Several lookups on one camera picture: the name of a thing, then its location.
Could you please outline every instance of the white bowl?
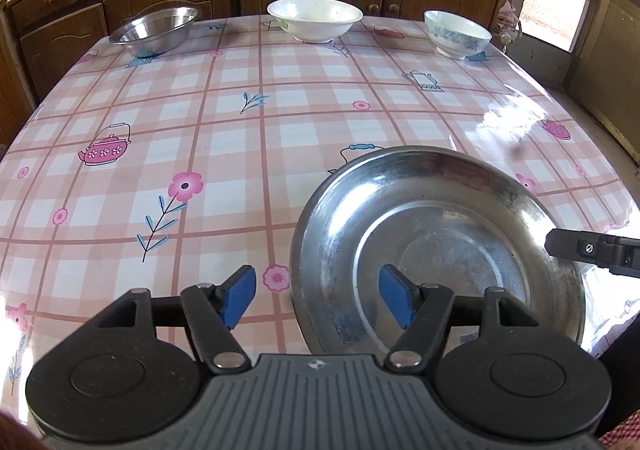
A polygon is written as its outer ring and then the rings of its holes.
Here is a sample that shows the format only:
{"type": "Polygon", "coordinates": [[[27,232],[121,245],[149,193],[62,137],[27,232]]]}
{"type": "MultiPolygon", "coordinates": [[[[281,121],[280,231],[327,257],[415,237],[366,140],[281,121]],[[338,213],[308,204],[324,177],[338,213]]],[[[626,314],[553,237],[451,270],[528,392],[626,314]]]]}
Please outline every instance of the white bowl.
{"type": "Polygon", "coordinates": [[[267,7],[282,29],[301,42],[325,44],[362,20],[362,11],[338,0],[277,0],[267,7]]]}
{"type": "Polygon", "coordinates": [[[425,11],[424,23],[438,52],[453,60],[464,60],[465,56],[478,54],[491,41],[491,33],[484,27],[452,13],[425,11]]]}

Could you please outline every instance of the stainless steel bowl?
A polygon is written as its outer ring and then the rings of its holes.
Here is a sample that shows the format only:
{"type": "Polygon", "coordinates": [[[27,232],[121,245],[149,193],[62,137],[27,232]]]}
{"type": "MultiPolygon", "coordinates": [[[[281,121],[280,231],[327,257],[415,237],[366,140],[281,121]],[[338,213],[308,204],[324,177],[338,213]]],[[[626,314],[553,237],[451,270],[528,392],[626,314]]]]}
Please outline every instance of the stainless steel bowl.
{"type": "MultiPolygon", "coordinates": [[[[524,186],[464,154],[407,146],[359,157],[316,190],[294,234],[291,289],[306,343],[313,353],[385,354],[401,334],[378,292],[386,263],[458,294],[504,287],[579,343],[582,279],[546,253],[554,227],[524,186]]],[[[474,330],[452,328],[448,350],[474,330]]]]}
{"type": "Polygon", "coordinates": [[[123,25],[109,36],[137,58],[149,58],[182,45],[189,36],[198,10],[175,7],[156,11],[123,25]]]}

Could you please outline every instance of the blue gripper pad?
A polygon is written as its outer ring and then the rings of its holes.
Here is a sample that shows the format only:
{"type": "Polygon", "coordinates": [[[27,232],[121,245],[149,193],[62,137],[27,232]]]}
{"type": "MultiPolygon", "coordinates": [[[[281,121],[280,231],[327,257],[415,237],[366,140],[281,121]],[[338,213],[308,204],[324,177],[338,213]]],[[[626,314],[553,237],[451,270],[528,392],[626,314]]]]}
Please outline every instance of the blue gripper pad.
{"type": "Polygon", "coordinates": [[[392,265],[386,264],[380,269],[378,280],[380,296],[402,329],[411,325],[415,318],[411,291],[415,287],[402,273],[392,265]]]}
{"type": "Polygon", "coordinates": [[[227,329],[233,329],[238,325],[251,300],[255,297],[255,270],[250,265],[244,265],[229,277],[225,284],[228,284],[230,280],[235,281],[225,290],[222,308],[220,308],[220,318],[227,329]]]}

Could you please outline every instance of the pink plaid tablecloth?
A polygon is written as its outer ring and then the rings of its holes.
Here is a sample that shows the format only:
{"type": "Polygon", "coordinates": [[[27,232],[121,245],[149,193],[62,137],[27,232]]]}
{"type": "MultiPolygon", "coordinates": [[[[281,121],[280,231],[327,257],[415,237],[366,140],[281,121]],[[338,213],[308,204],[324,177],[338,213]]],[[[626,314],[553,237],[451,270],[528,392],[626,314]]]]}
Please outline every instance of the pink plaid tablecloth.
{"type": "MultiPolygon", "coordinates": [[[[0,163],[2,407],[26,419],[34,360],[126,290],[174,295],[244,263],[258,291],[236,338],[252,358],[305,352],[293,230],[328,173],[371,149],[463,151],[526,185],[561,226],[640,237],[636,205],[571,116],[496,49],[474,60],[381,18],[326,45],[268,16],[202,22],[153,60],[100,40],[0,163]]],[[[583,275],[583,346],[598,353],[640,309],[640,283],[583,275]]],[[[159,337],[187,348],[181,331],[159,337]]]]}

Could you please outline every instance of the floor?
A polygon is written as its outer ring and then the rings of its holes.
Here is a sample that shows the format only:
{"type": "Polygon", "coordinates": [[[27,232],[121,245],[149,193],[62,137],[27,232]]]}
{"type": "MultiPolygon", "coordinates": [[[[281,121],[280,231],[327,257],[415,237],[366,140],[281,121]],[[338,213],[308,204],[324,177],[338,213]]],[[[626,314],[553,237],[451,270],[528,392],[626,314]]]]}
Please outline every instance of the floor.
{"type": "Polygon", "coordinates": [[[629,193],[635,199],[636,204],[640,206],[640,179],[636,175],[638,171],[636,162],[609,131],[576,100],[557,89],[550,87],[546,87],[546,89],[591,137],[591,140],[598,146],[604,157],[607,158],[607,161],[618,173],[629,193]]]}

